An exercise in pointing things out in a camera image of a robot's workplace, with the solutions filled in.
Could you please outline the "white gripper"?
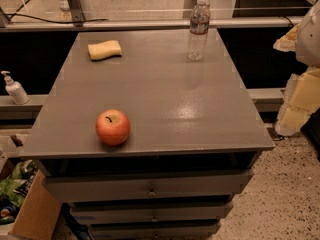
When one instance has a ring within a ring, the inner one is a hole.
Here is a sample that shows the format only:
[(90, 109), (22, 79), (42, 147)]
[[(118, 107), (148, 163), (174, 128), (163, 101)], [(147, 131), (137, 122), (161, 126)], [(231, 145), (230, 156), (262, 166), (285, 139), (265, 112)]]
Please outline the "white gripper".
[(292, 136), (320, 108), (320, 0), (311, 7), (299, 25), (292, 27), (273, 44), (275, 50), (294, 52), (296, 59), (311, 66), (301, 75), (292, 74), (284, 91), (275, 130)]

